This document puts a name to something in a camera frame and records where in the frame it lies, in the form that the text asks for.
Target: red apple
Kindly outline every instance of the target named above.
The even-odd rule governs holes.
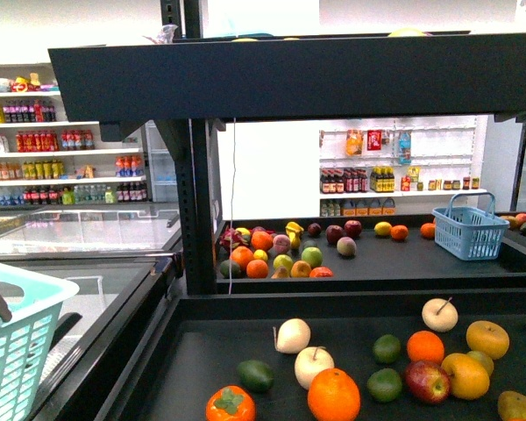
[[[345,233],[339,225],[330,225],[327,227],[327,230],[325,230],[325,236],[329,244],[336,246],[341,237],[345,236]]]
[[[432,361],[411,362],[404,378],[411,394],[422,402],[439,404],[450,395],[450,377]]]
[[[526,222],[526,213],[519,213],[515,216],[515,218],[520,223],[520,225],[522,225]]]
[[[322,233],[322,227],[320,224],[313,223],[308,226],[308,235],[310,237],[318,237]]]
[[[349,219],[347,222],[345,222],[345,232],[347,237],[357,239],[362,232],[362,224],[359,221]]]

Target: black tray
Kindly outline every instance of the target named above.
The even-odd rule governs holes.
[[[315,240],[323,253],[323,266],[329,267],[334,277],[271,279],[275,256],[271,251],[268,277],[235,279],[232,293],[526,287],[526,250],[518,247],[513,240],[503,241],[499,257],[495,260],[463,261],[435,244],[434,240],[420,236],[420,226],[432,222],[432,219],[431,215],[357,218],[364,231],[356,240],[357,256],[354,259],[342,258],[337,248],[328,245],[325,238],[328,225],[343,226],[347,218],[298,219],[304,230],[311,222],[322,226],[323,232]],[[377,238],[373,228],[381,220],[392,225],[406,225],[409,228],[408,238],[402,243],[390,238]],[[234,221],[234,226],[253,228],[260,225],[284,233],[287,222],[284,219]],[[306,239],[310,237],[305,232],[302,243]],[[301,253],[302,248],[299,252],[288,254],[296,261],[300,260]],[[217,245],[217,288],[219,293],[224,294],[228,293],[229,281],[222,277],[218,265],[227,258],[227,252]]]
[[[362,409],[358,419],[498,419],[497,397],[503,390],[526,394],[526,289],[448,291],[460,319],[440,333],[447,353],[467,352],[466,328],[475,320],[502,325],[511,338],[508,353],[495,362],[491,387],[477,401],[450,397],[440,406],[419,403],[407,391],[394,403],[375,403],[366,390],[367,378],[384,367],[373,361],[373,342],[393,333],[403,344],[424,330],[423,304],[433,291],[307,294],[290,296],[199,296],[166,304],[153,334],[128,364],[96,420],[204,419],[210,396],[228,384],[238,384],[235,367],[242,360],[261,359],[275,372],[266,394],[252,394],[258,421],[314,419],[306,391],[296,382],[295,355],[274,350],[272,326],[287,318],[304,318],[312,329],[312,346],[326,346],[336,367],[359,385]],[[405,353],[391,367],[403,370]]]

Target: glass freezer lid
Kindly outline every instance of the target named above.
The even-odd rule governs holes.
[[[0,223],[0,255],[163,250],[177,210],[45,210]]]

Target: cable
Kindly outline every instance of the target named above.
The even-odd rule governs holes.
[[[230,257],[228,258],[228,276],[230,277],[230,282],[228,284],[228,295],[231,295],[231,242],[232,242],[232,230],[234,223],[234,188],[236,184],[236,118],[234,117],[233,123],[233,148],[231,153],[231,164],[232,164],[232,173],[231,173],[231,194],[230,194]]]

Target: shopping basket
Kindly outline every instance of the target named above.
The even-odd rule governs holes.
[[[453,206],[460,196],[489,195],[487,210]],[[447,208],[435,208],[435,242],[461,260],[496,259],[508,221],[494,214],[494,195],[489,192],[454,195]]]
[[[24,295],[8,303],[10,321],[0,318],[0,421],[18,421],[31,410],[62,302],[78,286],[2,263],[0,282],[20,287]]]

